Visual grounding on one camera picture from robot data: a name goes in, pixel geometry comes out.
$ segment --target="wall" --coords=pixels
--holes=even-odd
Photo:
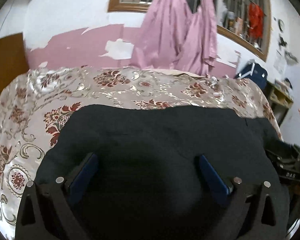
[[[268,79],[273,82],[276,78],[285,77],[273,68],[276,50],[279,49],[279,28],[273,17],[284,21],[285,32],[282,36],[288,43],[287,50],[297,56],[300,62],[300,16],[288,0],[270,1],[272,23],[266,62],[219,34],[217,39],[218,61],[225,63],[223,67],[238,65],[236,70],[239,72],[249,59],[254,58],[268,71]],[[107,13],[107,7],[108,0],[8,0],[0,11],[0,37],[23,32],[32,68],[46,61],[45,64],[51,68],[124,66],[129,63],[131,53],[131,45],[125,42],[135,42],[145,14]],[[110,53],[106,50],[107,44],[111,48]],[[295,103],[281,130],[285,140],[300,145],[300,63],[287,67],[286,75],[294,86]]]

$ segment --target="pink wall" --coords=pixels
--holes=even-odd
[[[97,68],[117,68],[130,64],[129,59],[115,60],[111,57],[100,57],[107,53],[107,41],[123,39],[134,44],[138,38],[139,28],[124,27],[123,24],[107,25],[83,33],[86,28],[53,36],[43,49],[27,49],[27,58],[31,69],[36,69],[47,61],[47,68],[80,67],[89,65]],[[235,68],[216,62],[211,74],[216,77],[235,76]]]

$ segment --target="brown wooden headboard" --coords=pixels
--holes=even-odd
[[[0,39],[0,93],[18,75],[29,70],[22,33]]]

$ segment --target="window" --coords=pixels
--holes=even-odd
[[[136,11],[146,12],[152,0],[110,0],[108,11]],[[193,12],[196,12],[200,0],[187,0]],[[237,42],[252,53],[266,60],[270,40],[271,10],[270,0],[215,0],[217,15],[222,10],[223,3],[228,13],[225,14],[223,22],[218,25],[218,33]],[[250,4],[257,4],[263,11],[263,28],[261,33],[254,35],[250,33]]]

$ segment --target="patterned bed sheet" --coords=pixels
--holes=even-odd
[[[247,79],[172,76],[133,67],[30,70],[0,95],[0,231],[7,239],[14,238],[26,183],[34,180],[45,153],[56,144],[73,112],[91,104],[230,108],[242,117],[268,118],[281,137],[268,101]]]

